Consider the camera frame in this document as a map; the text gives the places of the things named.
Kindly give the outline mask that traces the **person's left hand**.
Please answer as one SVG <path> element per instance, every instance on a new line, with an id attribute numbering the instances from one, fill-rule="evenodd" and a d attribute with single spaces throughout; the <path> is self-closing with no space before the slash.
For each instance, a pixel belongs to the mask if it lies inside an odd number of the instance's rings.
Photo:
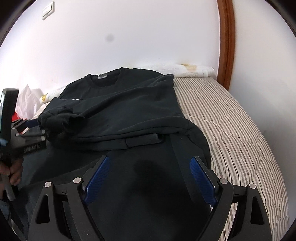
<path id="1" fill-rule="evenodd" d="M 22 178 L 23 172 L 23 158 L 18 158 L 12 161 L 12 165 L 7 167 L 1 163 L 1 174 L 4 174 L 10 178 L 11 185 L 18 185 Z"/>

